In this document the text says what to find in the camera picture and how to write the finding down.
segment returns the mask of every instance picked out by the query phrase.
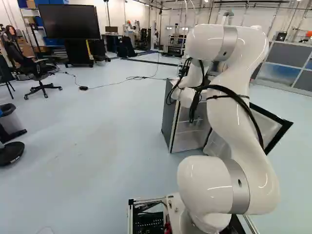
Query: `black cable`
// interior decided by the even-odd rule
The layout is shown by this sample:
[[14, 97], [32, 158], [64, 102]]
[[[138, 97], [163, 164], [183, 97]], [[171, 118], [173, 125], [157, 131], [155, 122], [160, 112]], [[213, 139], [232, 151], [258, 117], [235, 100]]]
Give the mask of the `black cable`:
[[195, 111], [197, 109], [197, 106], [201, 100], [201, 91], [205, 90], [205, 89], [214, 89], [214, 90], [219, 90], [225, 94], [228, 95], [229, 98], [234, 99], [242, 108], [243, 110], [246, 112], [246, 114], [249, 116], [249, 118], [251, 119], [251, 121], [254, 124], [257, 136], [258, 136], [258, 140], [259, 140], [259, 144], [261, 146], [262, 149], [264, 149], [264, 144], [263, 144], [263, 137], [260, 131], [260, 128], [249, 108], [249, 106], [245, 103], [245, 101], [240, 97], [240, 95], [238, 95], [237, 93], [235, 93], [233, 90], [221, 86], [221, 85], [216, 85], [216, 84], [210, 84], [210, 85], [205, 85], [205, 86], [200, 86], [200, 87], [194, 87], [194, 89], [196, 90], [192, 104], [190, 106], [190, 112], [189, 112], [189, 117], [190, 117], [190, 123], [192, 123], [194, 121], [194, 116], [195, 116]]
[[167, 96], [166, 96], [166, 104], [167, 105], [172, 105], [176, 100], [174, 100], [174, 101], [172, 101], [171, 100], [171, 95], [172, 95], [172, 93], [174, 92], [174, 90], [176, 89], [176, 88], [179, 88], [179, 84], [180, 84], [180, 82], [182, 81], [182, 78], [184, 77], [184, 75], [185, 75], [185, 67], [186, 67], [186, 64], [191, 60], [192, 58], [191, 57], [189, 57], [189, 58], [187, 58], [185, 61], [184, 61], [184, 64], [183, 64], [183, 67], [182, 67], [182, 69], [181, 69], [181, 75], [180, 75], [180, 77], [179, 77], [179, 80], [176, 82], [176, 84], [173, 86], [173, 88], [170, 90], [170, 92], [167, 94]]

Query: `glass panel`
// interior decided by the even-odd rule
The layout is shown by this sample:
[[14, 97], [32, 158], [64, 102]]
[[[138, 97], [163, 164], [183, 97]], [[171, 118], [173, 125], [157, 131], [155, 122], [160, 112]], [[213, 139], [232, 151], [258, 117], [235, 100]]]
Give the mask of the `glass panel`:
[[300, 69], [297, 68], [265, 63], [262, 66], [257, 79], [268, 80], [286, 86], [291, 86], [299, 72]]
[[309, 59], [307, 65], [306, 65], [307, 69], [312, 69], [312, 58]]
[[293, 87], [312, 92], [312, 72], [303, 71]]
[[267, 62], [280, 63], [294, 67], [303, 67], [311, 51], [312, 47], [304, 45], [274, 43], [267, 58]]

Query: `trash bin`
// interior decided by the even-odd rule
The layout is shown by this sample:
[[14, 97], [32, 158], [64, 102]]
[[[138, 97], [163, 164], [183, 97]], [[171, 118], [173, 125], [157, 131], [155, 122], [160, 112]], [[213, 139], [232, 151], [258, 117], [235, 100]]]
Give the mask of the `trash bin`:
[[0, 105], [2, 115], [0, 116], [0, 139], [2, 143], [12, 140], [27, 132], [15, 112], [16, 106], [12, 103]]

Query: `large monitor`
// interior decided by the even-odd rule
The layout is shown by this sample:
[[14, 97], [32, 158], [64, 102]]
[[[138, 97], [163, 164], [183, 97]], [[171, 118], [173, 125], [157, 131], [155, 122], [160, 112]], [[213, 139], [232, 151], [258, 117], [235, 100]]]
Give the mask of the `large monitor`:
[[39, 11], [48, 38], [100, 39], [92, 5], [40, 4]]

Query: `tv stand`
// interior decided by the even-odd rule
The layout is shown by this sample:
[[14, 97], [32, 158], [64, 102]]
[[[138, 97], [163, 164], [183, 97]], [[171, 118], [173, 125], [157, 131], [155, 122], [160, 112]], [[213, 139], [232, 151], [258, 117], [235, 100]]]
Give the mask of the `tv stand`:
[[68, 61], [65, 67], [72, 66], [89, 66], [93, 67], [94, 60], [90, 54], [89, 45], [85, 39], [66, 39], [65, 49], [68, 56]]

